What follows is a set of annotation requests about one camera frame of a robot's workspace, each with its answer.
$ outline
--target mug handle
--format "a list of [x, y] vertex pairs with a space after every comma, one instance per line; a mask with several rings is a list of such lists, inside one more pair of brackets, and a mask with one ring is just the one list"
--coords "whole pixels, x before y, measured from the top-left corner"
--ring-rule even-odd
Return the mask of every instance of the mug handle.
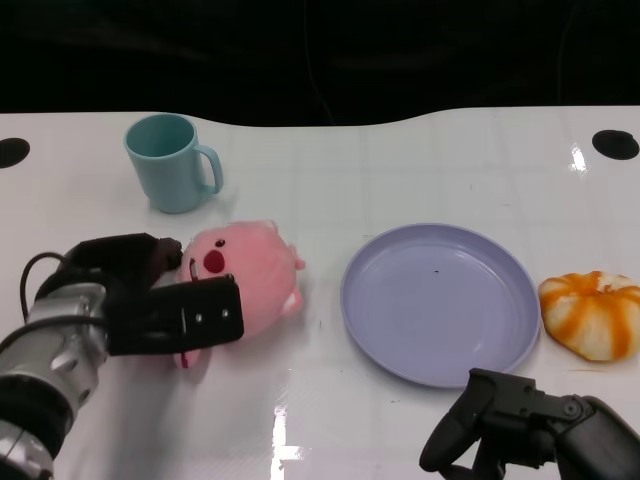
[[207, 147], [205, 145], [196, 145], [195, 147], [193, 147], [193, 149], [196, 152], [200, 152], [209, 159], [211, 169], [213, 170], [213, 178], [216, 181], [215, 186], [205, 184], [203, 185], [203, 187], [205, 188], [207, 193], [218, 193], [222, 189], [222, 185], [224, 184], [222, 165], [220, 165], [220, 158], [218, 158], [218, 154], [213, 150], [213, 148]]

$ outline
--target table surface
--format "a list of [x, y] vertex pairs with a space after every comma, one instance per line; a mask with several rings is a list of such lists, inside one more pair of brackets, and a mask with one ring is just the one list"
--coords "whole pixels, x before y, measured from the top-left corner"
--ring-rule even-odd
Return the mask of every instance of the table surface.
[[[640, 158], [607, 159], [594, 133], [640, 136], [640, 108], [454, 110], [367, 127], [247, 128], [194, 119], [227, 183], [201, 208], [151, 209], [122, 145], [142, 113], [1, 115], [31, 153], [0, 171], [0, 335], [21, 324], [27, 260], [101, 236], [183, 243], [232, 220], [270, 218], [307, 260], [303, 315], [213, 349], [206, 369], [110, 359], [56, 462], [62, 480], [438, 478], [417, 463], [459, 392], [420, 387], [350, 340], [339, 287], [350, 257], [392, 227], [442, 222], [501, 243], [536, 283], [606, 270], [640, 281]], [[32, 298], [54, 263], [29, 283]], [[518, 373], [554, 394], [591, 394], [640, 430], [637, 359], [589, 364], [544, 332]], [[465, 455], [468, 462], [472, 457]], [[507, 478], [557, 479], [556, 467]]]

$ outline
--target orange and white squash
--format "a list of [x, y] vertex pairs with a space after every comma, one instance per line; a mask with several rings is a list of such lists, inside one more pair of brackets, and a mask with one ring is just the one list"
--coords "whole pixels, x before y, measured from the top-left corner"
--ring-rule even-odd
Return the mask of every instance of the orange and white squash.
[[570, 273], [538, 289], [554, 339], [588, 360], [613, 361], [640, 350], [640, 287], [622, 275]]

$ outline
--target lavender plastic plate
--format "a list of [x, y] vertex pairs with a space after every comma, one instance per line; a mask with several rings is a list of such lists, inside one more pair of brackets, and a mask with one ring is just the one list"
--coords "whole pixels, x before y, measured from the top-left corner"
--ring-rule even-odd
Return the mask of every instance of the lavender plastic plate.
[[342, 280], [356, 343], [390, 372], [464, 387], [474, 367], [506, 372], [540, 328], [536, 288], [504, 248], [470, 230], [420, 224], [371, 240]]

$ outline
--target pink plush toy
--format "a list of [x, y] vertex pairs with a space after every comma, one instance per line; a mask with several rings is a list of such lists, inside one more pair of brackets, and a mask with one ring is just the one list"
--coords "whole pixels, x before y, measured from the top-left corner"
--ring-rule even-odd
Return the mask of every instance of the pink plush toy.
[[[305, 262], [287, 245], [271, 221], [232, 223], [199, 233], [187, 247], [178, 281], [190, 282], [232, 274], [240, 289], [244, 336], [256, 335], [302, 307], [296, 270]], [[176, 355], [189, 368], [199, 350]]]

